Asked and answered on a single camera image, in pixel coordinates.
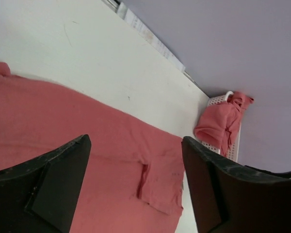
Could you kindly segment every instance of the gray background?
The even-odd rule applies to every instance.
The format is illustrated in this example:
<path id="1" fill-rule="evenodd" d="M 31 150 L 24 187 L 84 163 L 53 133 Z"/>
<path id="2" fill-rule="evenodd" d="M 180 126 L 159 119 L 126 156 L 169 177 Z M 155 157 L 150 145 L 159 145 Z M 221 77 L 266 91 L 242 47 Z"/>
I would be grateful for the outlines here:
<path id="1" fill-rule="evenodd" d="M 124 0 L 209 96 L 240 90 L 239 162 L 291 170 L 291 0 Z"/>

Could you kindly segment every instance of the cloth fold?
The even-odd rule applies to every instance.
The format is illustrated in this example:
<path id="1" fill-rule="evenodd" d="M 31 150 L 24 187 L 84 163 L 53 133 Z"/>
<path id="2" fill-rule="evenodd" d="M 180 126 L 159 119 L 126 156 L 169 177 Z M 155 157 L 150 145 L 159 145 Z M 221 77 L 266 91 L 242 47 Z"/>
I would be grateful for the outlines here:
<path id="1" fill-rule="evenodd" d="M 11 75 L 0 63 L 0 170 L 81 134 L 91 138 L 91 157 L 143 164 L 138 197 L 160 212 L 181 215 L 181 138 L 66 87 Z"/>
<path id="2" fill-rule="evenodd" d="M 226 156 L 234 144 L 243 115 L 253 98 L 236 91 L 227 101 L 208 106 L 194 128 L 194 135 Z"/>

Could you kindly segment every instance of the laundry basket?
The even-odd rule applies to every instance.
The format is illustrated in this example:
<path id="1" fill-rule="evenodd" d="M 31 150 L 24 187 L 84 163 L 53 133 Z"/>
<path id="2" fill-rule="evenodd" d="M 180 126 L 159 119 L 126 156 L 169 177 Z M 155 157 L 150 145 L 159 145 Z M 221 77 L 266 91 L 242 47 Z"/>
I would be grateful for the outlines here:
<path id="1" fill-rule="evenodd" d="M 209 105 L 213 105 L 216 103 L 221 103 L 223 101 L 226 101 L 228 99 L 229 96 L 233 95 L 234 93 L 232 91 L 228 91 L 225 95 L 223 96 L 217 96 L 217 97 L 213 97 L 210 98 L 208 101 L 207 106 Z M 238 149 L 239 149 L 239 140 L 240 140 L 240 132 L 241 129 L 239 128 L 239 132 L 237 134 L 235 143 L 232 145 L 232 147 L 227 151 L 226 157 L 230 160 L 233 160 L 234 162 L 237 162 L 238 159 Z M 213 152 L 216 152 L 218 154 L 220 154 L 220 149 L 206 143 L 206 142 L 201 142 L 205 147 L 207 147 L 208 149 L 210 149 Z"/>

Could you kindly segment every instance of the perforated basket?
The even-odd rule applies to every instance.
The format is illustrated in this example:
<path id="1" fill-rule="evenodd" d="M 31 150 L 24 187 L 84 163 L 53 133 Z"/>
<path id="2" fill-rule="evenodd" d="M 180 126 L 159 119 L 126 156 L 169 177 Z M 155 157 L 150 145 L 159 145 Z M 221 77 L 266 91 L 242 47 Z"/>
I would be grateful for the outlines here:
<path id="1" fill-rule="evenodd" d="M 225 95 L 223 96 L 217 96 L 217 97 L 213 97 L 210 98 L 208 101 L 207 106 L 209 105 L 213 105 L 216 103 L 221 103 L 223 101 L 226 101 L 228 99 L 228 97 L 230 95 L 233 95 L 234 93 L 232 91 L 227 92 Z M 241 133 L 241 129 L 239 128 L 239 132 L 237 134 L 235 143 L 232 145 L 232 147 L 227 151 L 227 158 L 229 158 L 230 160 L 233 160 L 234 162 L 237 162 L 238 159 L 238 150 L 239 150 L 239 140 L 240 140 L 240 133 Z M 206 143 L 206 142 L 201 142 L 205 147 L 209 148 L 211 151 L 216 152 L 218 154 L 220 154 L 220 149 Z"/>

